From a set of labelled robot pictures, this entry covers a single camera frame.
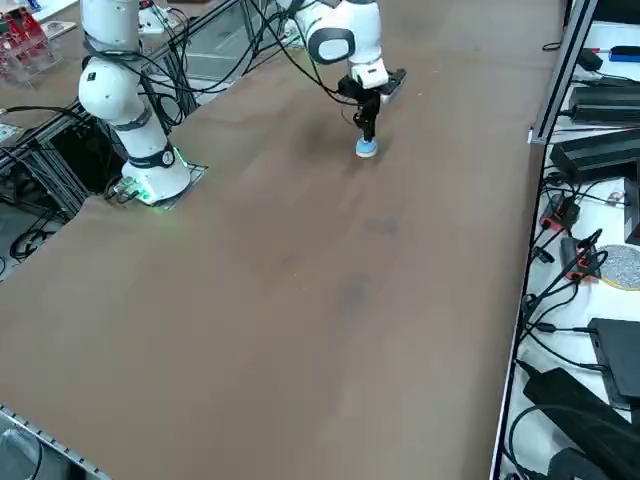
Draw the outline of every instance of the metal frame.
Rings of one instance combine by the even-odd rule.
[[[575,2],[569,25],[560,44],[558,62],[551,74],[551,81],[547,88],[542,109],[531,130],[531,143],[546,145],[551,139],[558,113],[562,108],[562,102],[571,83],[571,77],[573,77],[580,50],[584,46],[591,28],[593,14],[597,5],[598,0],[576,0]]]

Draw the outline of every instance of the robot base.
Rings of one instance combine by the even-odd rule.
[[[137,168],[129,162],[122,167],[123,189],[142,203],[153,205],[182,193],[191,182],[191,172],[178,149],[173,149],[175,161],[168,168]]]

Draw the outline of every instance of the desk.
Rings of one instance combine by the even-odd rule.
[[[493,7],[383,6],[374,162],[286,63],[197,110],[175,210],[92,199],[3,284],[2,401],[118,480],[486,476],[560,13]]]
[[[589,48],[609,49],[615,45],[637,44],[640,40],[640,26],[623,26],[616,24],[606,24],[596,22],[591,27],[586,39],[585,46]],[[621,75],[640,81],[640,65],[628,63],[613,63],[607,58],[607,54],[600,54],[604,63],[601,71],[610,75]],[[576,80],[592,79],[599,75],[585,72],[581,67],[576,67],[573,78]],[[568,108],[568,100],[571,94],[569,87],[563,99],[562,109]],[[548,155],[553,143],[581,138],[585,136],[610,133],[615,130],[605,130],[602,132],[571,132],[570,129],[580,129],[594,127],[593,125],[579,125],[572,123],[568,118],[560,117],[555,122],[551,135],[551,142],[547,147],[547,165],[550,165]],[[582,192],[589,188],[589,184],[582,186]],[[624,192],[624,180],[614,179],[599,183],[589,190],[590,195],[600,198],[608,198],[611,193]],[[536,224],[533,229],[537,234],[540,227],[537,219],[548,203],[546,195],[541,196],[540,206],[536,216]],[[580,218],[572,229],[576,238],[585,238],[595,230],[602,228],[603,233],[598,241],[598,247],[607,245],[624,244],[624,208],[622,206],[610,206],[604,202],[584,198],[580,201]],[[543,234],[538,245],[548,239],[553,232]],[[548,247],[548,251],[556,258],[559,258],[560,239],[558,238]],[[551,280],[560,272],[561,266],[556,261],[554,264],[544,265],[539,261],[534,261],[528,275],[528,284],[525,286],[527,293],[539,293]],[[572,292],[566,291],[545,301],[537,310],[540,314],[547,307],[567,300]],[[566,307],[558,309],[545,317],[545,322],[553,323],[558,327],[584,327],[592,318],[613,318],[628,321],[640,322],[640,292],[629,292],[617,290],[604,282],[587,283],[579,288],[577,297]],[[554,351],[565,355],[571,360],[581,363],[597,363],[596,356],[591,344],[591,339],[587,335],[555,333],[545,335],[536,333],[547,346]],[[589,388],[599,398],[609,403],[602,380],[602,375],[571,365],[556,359],[545,352],[538,344],[530,338],[526,339],[515,356],[531,364],[540,371],[550,370],[555,367],[562,367],[574,376],[579,382]],[[520,368],[513,371],[513,383],[511,385],[511,397],[507,406],[507,416],[505,418],[504,431],[508,432],[514,417],[525,408],[530,407],[531,402],[524,397],[522,390],[528,376]],[[628,412],[619,412],[620,415],[630,420]],[[537,472],[546,473],[551,457],[563,448],[568,446],[567,438],[559,429],[540,412],[534,412],[525,417],[518,425],[515,434],[514,449],[516,457],[521,465]],[[501,463],[501,473],[507,474],[514,469],[508,460]]]

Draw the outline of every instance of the robot end effector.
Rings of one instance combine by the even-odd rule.
[[[295,18],[312,60],[330,65],[346,60],[350,77],[364,89],[385,85],[389,74],[380,47],[376,0],[276,0]]]
[[[380,106],[404,81],[405,70],[387,71],[382,59],[380,8],[376,0],[276,0],[295,19],[313,61],[328,65],[346,60],[349,75],[337,93],[357,102],[356,145],[361,157],[375,155],[375,123]]]

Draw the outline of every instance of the red object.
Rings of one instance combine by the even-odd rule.
[[[20,15],[22,15],[22,26],[33,44],[33,48],[29,50],[29,53],[32,56],[47,53],[47,36],[38,21],[24,7],[20,8]]]
[[[26,31],[29,38],[45,37],[44,30],[38,21],[33,18],[33,15],[24,7],[20,8],[20,15],[22,15],[22,26]]]
[[[5,42],[7,42],[9,44],[9,53],[11,53],[11,50],[17,50],[18,49],[19,43],[16,40],[15,35],[12,35],[11,33],[6,32],[3,35],[3,37],[4,37]],[[29,57],[24,52],[23,53],[16,53],[16,58],[18,60],[20,60],[20,63],[22,63],[22,65],[24,65],[25,67],[28,67],[31,64],[31,62],[29,61]]]
[[[5,22],[9,26],[9,33],[14,36],[18,43],[24,42],[27,40],[26,32],[16,23],[11,15],[4,16]]]

